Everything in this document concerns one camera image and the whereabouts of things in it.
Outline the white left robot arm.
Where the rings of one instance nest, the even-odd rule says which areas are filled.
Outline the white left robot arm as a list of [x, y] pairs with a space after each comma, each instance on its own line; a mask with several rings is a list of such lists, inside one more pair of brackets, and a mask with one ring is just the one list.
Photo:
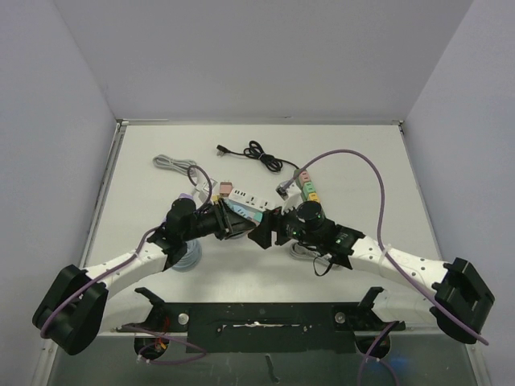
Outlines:
[[209, 235], [226, 240], [256, 226], [225, 201], [198, 208], [191, 199], [176, 199], [165, 220], [146, 231], [134, 251], [83, 269], [75, 265], [61, 269], [32, 323], [41, 338], [76, 355], [101, 332], [108, 301], [144, 277], [176, 265], [189, 241]]

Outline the teal charger dark base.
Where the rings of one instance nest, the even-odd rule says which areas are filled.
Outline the teal charger dark base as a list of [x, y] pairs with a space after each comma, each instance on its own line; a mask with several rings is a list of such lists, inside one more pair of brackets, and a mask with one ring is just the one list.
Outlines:
[[262, 222], [263, 213], [262, 212], [256, 212], [253, 214], [251, 220], [256, 224], [259, 225]]

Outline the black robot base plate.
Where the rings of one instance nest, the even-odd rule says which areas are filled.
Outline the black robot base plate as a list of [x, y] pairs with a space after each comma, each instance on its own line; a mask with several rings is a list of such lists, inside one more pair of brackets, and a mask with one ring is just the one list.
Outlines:
[[190, 352], [340, 354], [387, 323], [359, 302], [164, 303], [133, 325], [185, 335]]

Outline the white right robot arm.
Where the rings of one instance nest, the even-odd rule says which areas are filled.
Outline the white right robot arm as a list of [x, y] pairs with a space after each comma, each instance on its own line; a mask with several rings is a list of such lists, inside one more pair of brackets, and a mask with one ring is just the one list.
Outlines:
[[429, 311], [442, 332], [461, 343], [486, 341], [480, 332], [495, 297], [467, 260], [434, 261], [386, 247], [378, 239], [328, 219], [316, 201], [288, 212], [280, 208], [265, 211], [249, 238], [263, 249], [295, 240], [328, 255], [333, 265], [411, 286], [430, 303]]

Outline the mint charger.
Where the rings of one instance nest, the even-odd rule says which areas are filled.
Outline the mint charger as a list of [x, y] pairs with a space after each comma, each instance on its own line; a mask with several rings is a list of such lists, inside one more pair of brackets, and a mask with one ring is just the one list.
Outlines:
[[305, 182], [303, 184], [303, 194], [309, 195], [311, 193], [315, 193], [315, 185], [313, 182]]

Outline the pink brown charger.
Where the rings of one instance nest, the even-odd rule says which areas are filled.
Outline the pink brown charger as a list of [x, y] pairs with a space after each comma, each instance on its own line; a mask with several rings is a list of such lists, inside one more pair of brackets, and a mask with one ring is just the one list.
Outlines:
[[299, 174], [298, 176], [298, 181], [301, 183], [301, 184], [304, 184], [304, 183], [308, 183], [311, 181], [311, 177], [310, 175], [306, 172], [306, 171], [303, 171]]

